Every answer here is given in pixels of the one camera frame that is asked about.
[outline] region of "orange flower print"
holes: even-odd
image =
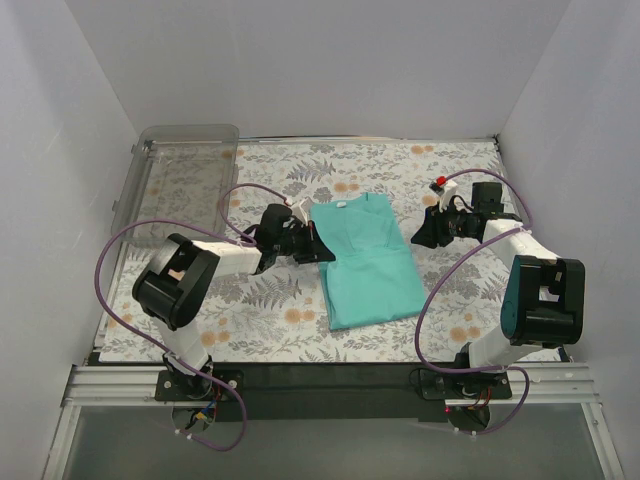
[[[451,340],[458,343],[462,343],[467,339],[467,333],[460,327],[454,327],[449,330],[449,336],[451,337]]]
[[[467,330],[467,333],[471,338],[478,338],[480,335],[482,335],[482,332],[478,327],[469,327],[469,330]]]
[[[216,343],[216,334],[213,332],[204,332],[200,335],[200,342],[205,347],[211,347],[214,343]]]
[[[297,308],[290,308],[286,312],[284,312],[284,319],[287,323],[295,324],[300,323],[300,310]]]
[[[333,186],[333,189],[338,193],[344,193],[349,189],[349,187],[344,182],[338,182]]]

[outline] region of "transparent plastic container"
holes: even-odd
[[[218,202],[235,184],[238,128],[233,125],[160,126],[146,129],[135,147],[127,180],[115,205],[112,233],[139,220],[166,218],[224,233]],[[226,199],[223,210],[228,210]],[[139,247],[160,245],[171,233],[207,239],[169,224],[146,224],[125,234]]]

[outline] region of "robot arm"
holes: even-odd
[[[464,209],[455,205],[456,188],[455,182],[443,177],[431,185],[440,201],[426,209],[424,224],[412,243],[444,247],[454,237],[486,242],[523,228],[519,217],[504,213],[502,184],[474,183],[471,206],[465,203]],[[510,268],[500,325],[465,345],[456,366],[506,366],[543,348],[576,343],[582,333],[584,265],[558,257],[524,228],[489,248]]]
[[[170,235],[140,274],[132,292],[152,318],[164,344],[187,364],[211,373],[213,364],[194,319],[214,278],[259,274],[283,255],[292,256],[299,264],[335,260],[315,234],[308,208],[306,201],[292,208],[269,205],[260,224],[245,232],[253,232],[257,248],[192,242],[179,234]],[[207,394],[210,385],[202,377],[182,367],[173,356],[165,355],[163,361],[172,381],[185,395],[197,399]]]

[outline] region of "table surface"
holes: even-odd
[[[197,149],[197,154],[205,157],[215,151],[206,145],[188,148],[192,152]],[[356,198],[363,192],[384,193],[407,243],[422,224],[424,208],[436,201],[427,186],[432,179],[473,167],[503,173],[495,145],[490,141],[259,142],[241,144],[236,164],[239,183],[267,185],[293,199],[309,196],[315,202],[329,202]],[[206,188],[197,172],[192,172],[191,177],[190,172],[182,171],[180,175],[182,184],[172,187],[174,200],[163,199],[175,202],[175,210],[184,208],[185,199],[194,189]],[[460,177],[456,179],[459,193],[470,200],[471,184],[487,179],[480,174]],[[242,228],[257,223],[267,203],[278,201],[257,189],[233,193],[229,218]],[[163,195],[151,186],[147,194]],[[513,211],[506,189],[503,198],[506,210]],[[411,245],[426,291],[475,245],[474,240],[461,239],[437,250]],[[124,265],[113,286],[114,309],[128,323],[160,338],[149,317],[131,297],[133,283],[151,251],[131,245],[123,248]],[[435,297],[422,327],[420,341],[427,358],[451,361],[466,342],[498,325],[508,275],[497,257],[484,250],[451,277]],[[317,266],[298,266],[292,259],[278,259],[261,275],[215,280],[197,320],[201,341],[218,362],[417,360],[413,347],[416,317],[330,332]],[[110,319],[105,329],[101,361],[161,360],[159,349],[114,320]],[[559,356],[556,351],[547,350],[532,354],[527,360],[556,361]]]

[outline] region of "glass panel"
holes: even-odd
[[[494,406],[492,416],[511,408]],[[175,436],[170,416],[164,407],[84,407],[65,478],[604,478],[580,405],[526,405],[475,441],[410,419],[255,421],[225,454]],[[238,426],[205,436],[228,442]]]
[[[138,140],[112,225],[116,233],[138,220],[171,218],[224,233],[220,195],[234,183],[238,128],[233,125],[159,126]],[[229,199],[223,210],[228,209]],[[147,224],[125,235],[137,247],[162,244],[171,233],[211,241],[193,230]]]

